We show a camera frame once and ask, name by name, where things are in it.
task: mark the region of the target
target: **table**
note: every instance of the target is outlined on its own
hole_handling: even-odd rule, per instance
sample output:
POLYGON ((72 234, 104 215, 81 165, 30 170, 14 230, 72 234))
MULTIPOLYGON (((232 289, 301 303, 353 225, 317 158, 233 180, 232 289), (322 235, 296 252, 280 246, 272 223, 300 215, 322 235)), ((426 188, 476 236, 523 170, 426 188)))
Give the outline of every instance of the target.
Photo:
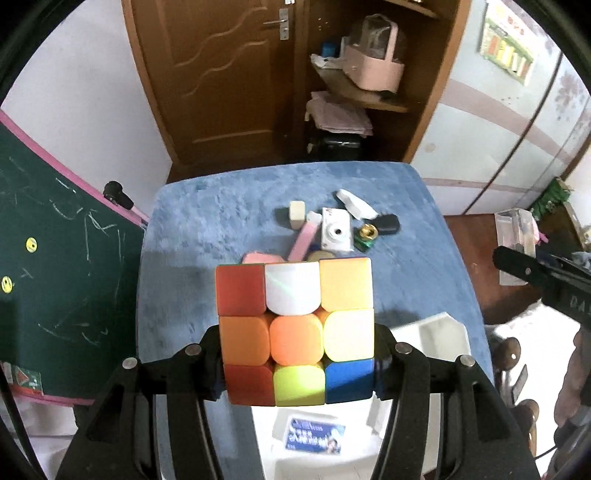
MULTIPOLYGON (((141 361, 171 356, 217 323, 217 265, 255 250, 287 256, 297 236, 288 228, 291 200, 304 200, 307 210, 340 207, 333 193, 341 188, 400 219, 400 233, 369 252, 376 321, 393 327, 448 312, 466 326, 473 356, 492 378, 482 315, 445 221, 417 172, 386 162, 255 168, 163 187, 142 250, 141 361)), ((251 409, 225 395, 206 407, 225 479, 262 479, 251 409)))

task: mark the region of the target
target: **white wall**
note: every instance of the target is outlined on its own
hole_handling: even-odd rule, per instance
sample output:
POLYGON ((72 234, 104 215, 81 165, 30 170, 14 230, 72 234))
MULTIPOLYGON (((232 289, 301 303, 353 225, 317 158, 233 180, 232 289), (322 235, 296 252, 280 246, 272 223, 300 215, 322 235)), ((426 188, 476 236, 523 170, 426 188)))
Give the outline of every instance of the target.
POLYGON ((468 213, 528 207, 564 171, 589 133, 585 119, 591 102, 574 68, 566 58, 560 60, 558 47, 527 13, 513 0, 502 1, 543 48, 529 85, 514 80, 480 55, 488 4, 472 0, 450 80, 412 161, 444 215, 464 212, 509 155, 509 163, 468 213), (514 151, 549 86, 533 127, 514 151))
POLYGON ((574 192, 569 199, 583 229, 591 226, 591 148, 566 180, 574 192))
POLYGON ((171 161, 139 80, 119 0, 84 1, 35 52, 2 109, 100 192, 116 180, 151 214, 171 161))

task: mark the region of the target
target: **brass ring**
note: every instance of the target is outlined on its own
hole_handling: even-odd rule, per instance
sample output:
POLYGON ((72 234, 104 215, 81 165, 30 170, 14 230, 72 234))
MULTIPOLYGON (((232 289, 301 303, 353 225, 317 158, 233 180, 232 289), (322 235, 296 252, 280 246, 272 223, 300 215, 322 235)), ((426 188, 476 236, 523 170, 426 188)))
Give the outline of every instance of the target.
POLYGON ((359 237, 363 240, 375 240, 378 237, 378 229, 366 223, 359 229, 359 237))

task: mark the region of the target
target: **doorframe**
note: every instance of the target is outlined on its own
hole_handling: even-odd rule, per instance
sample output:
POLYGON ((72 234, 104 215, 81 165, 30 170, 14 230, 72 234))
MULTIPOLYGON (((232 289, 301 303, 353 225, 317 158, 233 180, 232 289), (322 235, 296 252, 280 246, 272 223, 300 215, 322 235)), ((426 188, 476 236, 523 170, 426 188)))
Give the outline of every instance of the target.
POLYGON ((294 45, 294 105, 291 146, 293 156, 287 160, 302 159, 305 152, 306 103, 308 101, 308 40, 310 31, 310 0, 295 3, 294 45))
MULTIPOLYGON (((125 28, 127 29, 127 36, 129 45, 131 46, 131 53, 135 60, 135 67, 139 74, 139 79, 144 88, 144 92, 148 99, 148 104, 152 110, 156 125, 164 141, 164 145, 170 159, 174 166, 182 167, 178 160, 176 149, 174 148, 174 141, 172 136, 168 133, 166 122, 158 106, 156 95, 152 87, 152 81, 146 60, 144 57, 144 50, 138 36, 138 31, 135 27, 133 0, 121 0, 123 8, 123 18, 125 20, 125 28)), ((298 0, 295 3, 295 38, 294 38, 294 102, 293 102, 293 125, 291 130, 290 143, 296 155, 303 153, 304 142, 304 114, 306 112, 306 75, 307 75, 307 49, 308 49, 308 27, 310 24, 310 1, 298 0)))
POLYGON ((456 61, 457 52, 460 49, 460 43, 462 42, 464 32, 466 31, 466 24, 468 22, 468 15, 470 14, 471 5, 472 0, 459 0, 457 4, 453 25, 450 29, 450 34, 447 39, 447 46, 445 48, 445 52, 443 53, 441 67, 439 67, 439 72, 437 73, 437 77, 435 79, 435 83, 433 84, 429 99, 427 100, 427 104, 423 109, 421 118, 418 121, 411 141, 408 144, 406 152, 402 158, 403 163, 411 163, 413 161, 414 154, 417 152, 419 145, 421 144, 421 141, 427 132, 427 127, 429 126, 429 123, 431 123, 431 119, 435 114, 435 109, 439 104, 439 100, 441 100, 441 97, 443 96, 443 91, 445 90, 449 77, 452 73, 452 67, 456 61))

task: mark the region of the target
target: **folded cloth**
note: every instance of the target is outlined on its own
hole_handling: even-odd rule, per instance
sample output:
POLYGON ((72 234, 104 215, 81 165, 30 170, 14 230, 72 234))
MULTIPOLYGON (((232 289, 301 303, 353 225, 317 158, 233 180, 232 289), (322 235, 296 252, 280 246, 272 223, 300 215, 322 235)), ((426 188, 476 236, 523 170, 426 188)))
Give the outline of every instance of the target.
POLYGON ((314 119, 316 128, 334 134, 373 135, 373 126, 365 109, 340 103, 329 92, 312 92, 306 105, 306 116, 314 119))

